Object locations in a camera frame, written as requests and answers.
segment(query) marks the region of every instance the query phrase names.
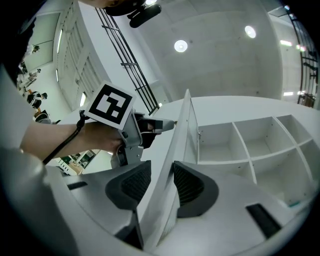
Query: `black frame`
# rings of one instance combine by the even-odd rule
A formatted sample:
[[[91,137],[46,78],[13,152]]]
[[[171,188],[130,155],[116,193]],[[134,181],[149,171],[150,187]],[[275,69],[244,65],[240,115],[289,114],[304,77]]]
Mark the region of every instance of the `black frame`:
[[[112,42],[112,45],[120,58],[120,65],[123,66],[128,73],[135,91],[142,99],[146,109],[151,115],[155,110],[159,109],[159,104],[149,86],[149,83],[142,72],[133,52],[131,51],[124,35],[121,33],[115,19],[108,15],[105,9],[95,8],[98,14],[102,28]]]
[[[292,11],[291,8],[287,10],[286,8],[284,8],[284,6],[285,4],[283,4],[284,14],[276,15],[276,17],[278,18],[282,16],[289,17],[293,25],[298,44],[300,45],[300,47],[305,47],[305,51],[300,50],[300,61],[301,61],[300,92],[305,91],[305,93],[304,95],[299,95],[297,103],[300,105],[303,105],[304,101],[302,99],[305,99],[307,97],[312,101],[311,105],[313,106],[316,100],[316,96],[313,94],[313,91],[317,81],[316,75],[319,75],[319,64],[318,64],[318,58],[311,56],[309,51],[316,52],[317,49],[314,44],[314,41],[312,40],[305,26],[302,24],[301,20],[296,17],[295,12]],[[316,75],[313,74],[313,71],[309,67],[303,65],[304,62],[317,68]]]

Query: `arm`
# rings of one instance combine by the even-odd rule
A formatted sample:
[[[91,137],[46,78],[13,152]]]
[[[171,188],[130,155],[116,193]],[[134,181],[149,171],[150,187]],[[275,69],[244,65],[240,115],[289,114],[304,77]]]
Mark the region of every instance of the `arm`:
[[[32,122],[20,147],[25,152],[44,160],[75,130],[75,124],[52,125]],[[65,157],[94,149],[115,152],[121,143],[116,129],[99,122],[86,123],[81,132],[55,157]]]
[[[122,2],[127,0],[80,0],[87,5],[97,7],[97,8],[104,8],[104,7],[115,7],[120,5]]]

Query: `open cabinet door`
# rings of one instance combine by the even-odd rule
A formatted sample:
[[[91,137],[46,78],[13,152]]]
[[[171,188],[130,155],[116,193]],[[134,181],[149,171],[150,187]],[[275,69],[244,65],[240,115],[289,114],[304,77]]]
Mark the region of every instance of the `open cabinet door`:
[[[186,91],[178,122],[159,178],[140,222],[144,250],[152,252],[170,227],[180,207],[171,166],[174,161],[197,163],[198,124],[189,90]]]

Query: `cabinet door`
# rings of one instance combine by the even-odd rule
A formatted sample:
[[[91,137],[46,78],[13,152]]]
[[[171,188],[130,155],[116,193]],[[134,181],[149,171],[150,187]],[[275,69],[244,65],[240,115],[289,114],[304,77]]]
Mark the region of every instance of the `cabinet door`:
[[[190,92],[187,90],[160,175],[156,181],[152,181],[156,184],[150,192],[151,198],[144,212],[138,210],[138,214],[142,215],[140,230],[147,252],[155,249],[162,234],[168,229],[168,223],[176,221],[177,216],[170,213],[175,212],[180,204],[175,203],[177,189],[173,176],[169,173],[174,161],[184,161],[189,157],[194,163],[197,162],[198,124]]]
[[[90,100],[102,79],[90,55],[86,28],[79,7],[72,4],[61,23],[63,29],[57,54],[58,80],[71,110],[80,107],[82,93]]]

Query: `white cabinet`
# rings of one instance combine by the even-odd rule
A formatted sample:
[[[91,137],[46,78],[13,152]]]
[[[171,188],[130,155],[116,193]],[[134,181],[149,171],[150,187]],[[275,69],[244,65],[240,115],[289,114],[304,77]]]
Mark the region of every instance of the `white cabinet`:
[[[200,126],[198,129],[198,160],[203,164],[248,159],[244,144],[233,123]]]
[[[253,160],[252,164],[257,185],[288,206],[296,205],[313,195],[307,168],[296,148]]]
[[[279,116],[277,119],[283,124],[297,144],[311,139],[307,130],[292,115]]]
[[[292,115],[199,126],[198,165],[248,179],[288,206],[320,182],[320,148]]]
[[[320,148],[310,139],[300,145],[300,149],[310,168],[314,185],[319,188],[320,181]]]
[[[235,126],[245,142],[250,157],[280,152],[294,145],[273,117],[236,122]]]

